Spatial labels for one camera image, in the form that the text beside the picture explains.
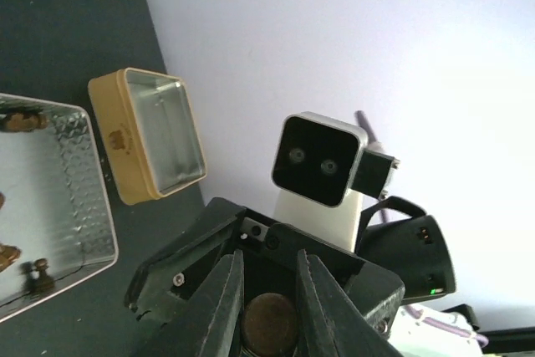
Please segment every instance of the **embossed metal tray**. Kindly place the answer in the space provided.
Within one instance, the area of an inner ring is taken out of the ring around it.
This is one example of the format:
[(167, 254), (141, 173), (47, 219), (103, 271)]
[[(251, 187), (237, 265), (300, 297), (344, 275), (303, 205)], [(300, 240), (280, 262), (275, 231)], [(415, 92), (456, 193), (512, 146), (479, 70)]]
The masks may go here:
[[(118, 257), (110, 205), (85, 110), (0, 94), (0, 113), (40, 111), (48, 127), (0, 132), (0, 242), (22, 250), (0, 273), (0, 322), (109, 268)], [(48, 259), (55, 289), (30, 290), (28, 267)]]

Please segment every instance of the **white wall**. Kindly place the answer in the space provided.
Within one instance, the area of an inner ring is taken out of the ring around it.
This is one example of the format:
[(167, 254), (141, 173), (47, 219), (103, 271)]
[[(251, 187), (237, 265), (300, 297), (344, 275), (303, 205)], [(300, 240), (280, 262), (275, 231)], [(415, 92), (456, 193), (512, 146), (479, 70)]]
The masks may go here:
[(485, 329), (535, 325), (535, 0), (148, 0), (189, 84), (206, 199), (273, 211), (285, 116), (365, 110)]

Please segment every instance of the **brown food piece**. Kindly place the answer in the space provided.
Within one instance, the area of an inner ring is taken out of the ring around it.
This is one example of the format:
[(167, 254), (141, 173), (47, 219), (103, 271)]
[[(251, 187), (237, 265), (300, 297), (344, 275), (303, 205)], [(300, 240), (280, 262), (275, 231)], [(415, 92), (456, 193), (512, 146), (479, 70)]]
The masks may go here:
[(2, 119), (2, 130), (10, 133), (30, 132), (48, 127), (48, 118), (42, 113), (14, 112)]
[(17, 261), (22, 251), (14, 246), (0, 244), (0, 272), (6, 270)]

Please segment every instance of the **purple cable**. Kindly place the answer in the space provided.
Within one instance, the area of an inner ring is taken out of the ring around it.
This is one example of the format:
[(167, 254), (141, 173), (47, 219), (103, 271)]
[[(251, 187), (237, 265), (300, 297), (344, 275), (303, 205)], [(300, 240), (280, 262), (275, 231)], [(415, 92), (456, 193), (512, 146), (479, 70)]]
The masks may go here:
[[(411, 305), (406, 305), (404, 306), (404, 308), (405, 311), (414, 319), (420, 319), (422, 314), (424, 313), (423, 311), (418, 311)], [(456, 326), (446, 324), (445, 322), (442, 322), (438, 319), (434, 319), (432, 317), (425, 317), (423, 319), (423, 322), (434, 328), (445, 330), (446, 332), (449, 332), (451, 334), (458, 334), (463, 338), (471, 337), (471, 331), (457, 328)], [(474, 336), (474, 339), (479, 342), (481, 347), (485, 347), (488, 345), (488, 338), (486, 336), (483, 336), (482, 334), (476, 334), (476, 336)]]

